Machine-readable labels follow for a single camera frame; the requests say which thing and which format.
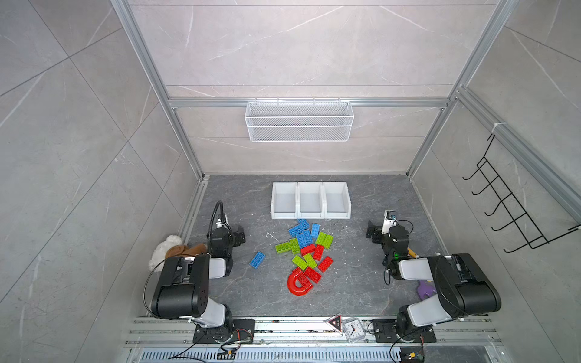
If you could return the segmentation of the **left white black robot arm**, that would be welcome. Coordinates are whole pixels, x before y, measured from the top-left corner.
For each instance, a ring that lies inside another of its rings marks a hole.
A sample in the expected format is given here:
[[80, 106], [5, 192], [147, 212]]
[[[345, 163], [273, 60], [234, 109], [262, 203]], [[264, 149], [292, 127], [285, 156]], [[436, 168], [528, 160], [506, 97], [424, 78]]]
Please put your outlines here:
[[228, 223], [222, 201], [213, 208], [206, 250], [166, 257], [154, 269], [160, 277], [151, 299], [143, 299], [148, 313], [165, 320], [185, 319], [198, 326], [195, 338], [208, 337], [225, 343], [235, 336], [230, 308], [210, 298], [210, 280], [228, 277], [233, 250], [246, 242], [242, 227]]

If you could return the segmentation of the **yellow toy block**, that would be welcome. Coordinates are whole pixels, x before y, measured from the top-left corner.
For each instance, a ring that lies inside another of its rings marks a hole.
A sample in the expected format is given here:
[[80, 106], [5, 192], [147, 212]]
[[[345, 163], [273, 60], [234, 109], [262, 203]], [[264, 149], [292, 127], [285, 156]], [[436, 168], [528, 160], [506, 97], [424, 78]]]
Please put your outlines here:
[[408, 251], [408, 256], [414, 259], [419, 258], [418, 254], [415, 253], [413, 250], [411, 250], [410, 248], [407, 250]]

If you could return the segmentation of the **small clear clock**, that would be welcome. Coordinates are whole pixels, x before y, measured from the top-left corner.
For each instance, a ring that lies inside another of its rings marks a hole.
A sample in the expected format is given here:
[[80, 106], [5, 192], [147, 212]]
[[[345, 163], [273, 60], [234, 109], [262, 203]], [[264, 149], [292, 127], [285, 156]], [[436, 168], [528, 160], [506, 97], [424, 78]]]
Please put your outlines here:
[[342, 331], [349, 343], [358, 343], [366, 338], [366, 328], [358, 318], [343, 320]]

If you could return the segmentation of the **purple toy fork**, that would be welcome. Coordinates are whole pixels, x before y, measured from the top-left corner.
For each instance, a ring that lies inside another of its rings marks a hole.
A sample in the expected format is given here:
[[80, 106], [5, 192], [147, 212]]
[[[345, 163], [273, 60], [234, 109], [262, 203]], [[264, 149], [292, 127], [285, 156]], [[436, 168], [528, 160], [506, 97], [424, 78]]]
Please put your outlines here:
[[437, 294], [436, 287], [432, 284], [431, 281], [419, 281], [419, 285], [417, 287], [417, 293], [419, 295], [420, 300], [426, 300], [430, 297]]

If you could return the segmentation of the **right white storage bin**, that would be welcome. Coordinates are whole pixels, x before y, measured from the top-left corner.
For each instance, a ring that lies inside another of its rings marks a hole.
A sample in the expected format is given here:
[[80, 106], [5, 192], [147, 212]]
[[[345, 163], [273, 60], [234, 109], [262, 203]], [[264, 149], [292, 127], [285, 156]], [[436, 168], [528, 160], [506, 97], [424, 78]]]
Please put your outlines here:
[[348, 185], [344, 181], [322, 183], [325, 195], [325, 219], [350, 219], [352, 204]]

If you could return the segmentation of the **white storage bin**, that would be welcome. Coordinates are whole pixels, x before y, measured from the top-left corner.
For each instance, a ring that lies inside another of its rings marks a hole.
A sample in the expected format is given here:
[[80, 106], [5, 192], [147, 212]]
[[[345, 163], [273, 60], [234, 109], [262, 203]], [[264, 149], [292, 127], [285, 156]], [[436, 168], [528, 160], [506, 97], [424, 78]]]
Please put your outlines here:
[[297, 219], [299, 195], [297, 182], [272, 183], [272, 219]]
[[344, 181], [322, 183], [325, 195], [325, 219], [350, 219], [352, 204], [348, 185]]
[[323, 184], [321, 182], [299, 182], [300, 219], [323, 219]]

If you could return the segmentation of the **middle white storage bin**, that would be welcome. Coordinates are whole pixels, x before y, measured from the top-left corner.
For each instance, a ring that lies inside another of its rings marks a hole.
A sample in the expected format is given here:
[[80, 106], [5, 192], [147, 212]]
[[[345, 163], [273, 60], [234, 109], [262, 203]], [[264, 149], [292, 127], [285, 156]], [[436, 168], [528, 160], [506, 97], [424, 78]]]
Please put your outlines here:
[[321, 182], [299, 182], [300, 219], [323, 219], [323, 184]]

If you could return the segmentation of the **blue lego brick top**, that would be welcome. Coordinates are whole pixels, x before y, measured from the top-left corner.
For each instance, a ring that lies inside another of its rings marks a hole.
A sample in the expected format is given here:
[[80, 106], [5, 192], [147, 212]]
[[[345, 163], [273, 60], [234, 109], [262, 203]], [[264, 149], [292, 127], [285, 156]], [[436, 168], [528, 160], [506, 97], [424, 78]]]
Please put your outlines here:
[[297, 221], [302, 229], [309, 229], [310, 228], [310, 224], [307, 222], [306, 219], [298, 219]]

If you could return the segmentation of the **blue lego brick long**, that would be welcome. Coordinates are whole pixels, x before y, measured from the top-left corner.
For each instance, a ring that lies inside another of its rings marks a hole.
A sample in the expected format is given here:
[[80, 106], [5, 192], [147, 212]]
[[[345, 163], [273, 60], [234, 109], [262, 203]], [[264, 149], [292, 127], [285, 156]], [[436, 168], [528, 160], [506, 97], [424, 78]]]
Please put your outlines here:
[[305, 228], [302, 227], [302, 225], [296, 225], [295, 227], [290, 228], [288, 232], [290, 236], [296, 236], [297, 234], [302, 234], [304, 230]]

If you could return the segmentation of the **green lego brick long left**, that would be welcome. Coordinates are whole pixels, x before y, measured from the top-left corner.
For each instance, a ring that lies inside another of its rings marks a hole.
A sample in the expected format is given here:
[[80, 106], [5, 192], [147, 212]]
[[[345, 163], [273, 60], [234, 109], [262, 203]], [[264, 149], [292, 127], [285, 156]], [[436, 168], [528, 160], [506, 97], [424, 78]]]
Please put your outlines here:
[[275, 246], [275, 251], [277, 254], [291, 252], [293, 255], [300, 254], [300, 245], [298, 239], [292, 238], [287, 242], [277, 244]]

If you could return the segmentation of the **red horseshoe magnet toy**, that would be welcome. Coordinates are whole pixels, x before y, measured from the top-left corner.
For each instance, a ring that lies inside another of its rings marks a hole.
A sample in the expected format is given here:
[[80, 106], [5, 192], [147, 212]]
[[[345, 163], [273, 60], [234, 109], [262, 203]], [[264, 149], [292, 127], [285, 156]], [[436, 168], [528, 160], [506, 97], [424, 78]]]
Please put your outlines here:
[[295, 296], [304, 296], [313, 289], [313, 284], [301, 268], [296, 268], [287, 279], [287, 288]]

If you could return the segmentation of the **red lego brick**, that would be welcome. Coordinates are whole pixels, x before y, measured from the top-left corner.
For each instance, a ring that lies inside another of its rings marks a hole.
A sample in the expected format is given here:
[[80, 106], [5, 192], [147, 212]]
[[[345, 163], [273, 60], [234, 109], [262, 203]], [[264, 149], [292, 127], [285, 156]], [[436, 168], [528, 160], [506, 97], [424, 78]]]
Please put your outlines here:
[[311, 281], [313, 281], [316, 284], [318, 284], [322, 278], [322, 276], [318, 272], [316, 272], [314, 269], [312, 269], [311, 267], [307, 267], [304, 270], [304, 274], [305, 274], [305, 276], [307, 276], [308, 279], [310, 279]]
[[317, 244], [316, 248], [314, 249], [314, 251], [312, 252], [312, 257], [314, 260], [316, 261], [320, 261], [322, 259], [323, 253], [325, 252], [325, 247]]
[[307, 246], [305, 246], [305, 247], [301, 248], [301, 249], [300, 249], [300, 253], [301, 253], [301, 255], [302, 255], [302, 256], [305, 256], [305, 255], [307, 255], [307, 254], [309, 254], [309, 253], [312, 253], [312, 252], [314, 252], [315, 250], [316, 250], [316, 245], [314, 245], [314, 244], [309, 244], [309, 245], [307, 245]]
[[324, 258], [324, 259], [321, 261], [321, 263], [319, 263], [319, 264], [318, 264], [318, 266], [317, 266], [317, 269], [318, 269], [320, 272], [324, 273], [324, 272], [326, 272], [326, 271], [327, 271], [327, 270], [328, 270], [328, 269], [331, 267], [331, 265], [333, 264], [333, 262], [334, 262], [334, 260], [333, 260], [331, 257], [329, 257], [329, 256], [326, 256], [326, 257], [325, 257], [325, 258]]

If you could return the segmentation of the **white brown plush toy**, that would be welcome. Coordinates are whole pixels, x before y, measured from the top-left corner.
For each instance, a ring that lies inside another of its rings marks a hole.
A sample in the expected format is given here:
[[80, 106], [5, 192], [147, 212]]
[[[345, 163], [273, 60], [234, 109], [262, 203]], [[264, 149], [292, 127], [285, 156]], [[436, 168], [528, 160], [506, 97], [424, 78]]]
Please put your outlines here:
[[196, 257], [207, 252], [206, 244], [188, 247], [178, 235], [170, 235], [153, 251], [148, 268], [152, 272], [157, 265], [163, 268], [163, 260], [169, 257]]

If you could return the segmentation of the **lone blue lego brick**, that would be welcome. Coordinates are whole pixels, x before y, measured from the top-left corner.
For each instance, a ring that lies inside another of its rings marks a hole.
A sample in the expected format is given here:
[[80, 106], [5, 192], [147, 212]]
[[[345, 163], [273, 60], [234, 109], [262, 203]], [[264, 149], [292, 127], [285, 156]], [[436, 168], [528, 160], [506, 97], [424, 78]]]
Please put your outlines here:
[[262, 252], [257, 252], [254, 258], [249, 262], [249, 265], [254, 269], [258, 269], [265, 259], [266, 255]]

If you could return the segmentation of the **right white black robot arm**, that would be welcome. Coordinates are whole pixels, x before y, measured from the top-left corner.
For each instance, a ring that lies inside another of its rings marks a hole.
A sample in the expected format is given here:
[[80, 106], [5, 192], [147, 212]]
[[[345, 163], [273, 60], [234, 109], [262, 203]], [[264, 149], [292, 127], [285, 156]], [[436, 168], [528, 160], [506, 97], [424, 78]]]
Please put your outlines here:
[[400, 307], [394, 321], [375, 319], [377, 340], [390, 335], [395, 342], [414, 342], [426, 337], [434, 325], [501, 309], [499, 292], [470, 254], [414, 257], [409, 251], [411, 231], [402, 222], [392, 210], [384, 211], [381, 225], [368, 222], [366, 238], [384, 253], [384, 283], [426, 281], [431, 291], [419, 302]]

